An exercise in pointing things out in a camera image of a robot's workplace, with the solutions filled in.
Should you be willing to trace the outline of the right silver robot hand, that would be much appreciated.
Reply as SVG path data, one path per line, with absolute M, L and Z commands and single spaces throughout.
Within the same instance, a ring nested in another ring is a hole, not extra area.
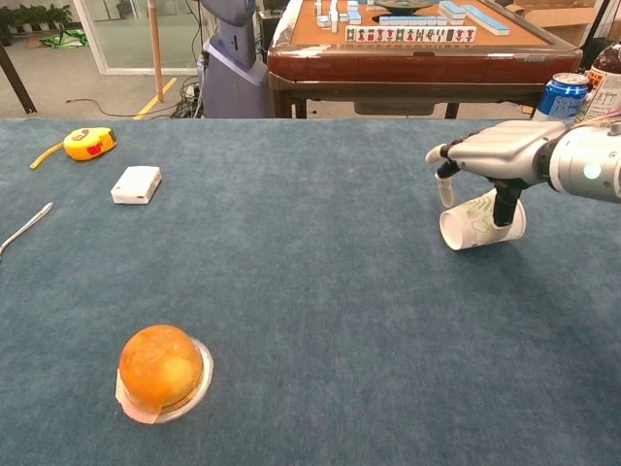
M 457 173 L 478 175 L 496 190 L 494 225 L 511 226 L 522 191 L 542 182 L 537 169 L 539 151 L 550 148 L 566 130 L 558 121 L 509 120 L 434 147 L 425 160 L 441 165 L 435 179 L 442 204 L 454 206 L 452 178 Z

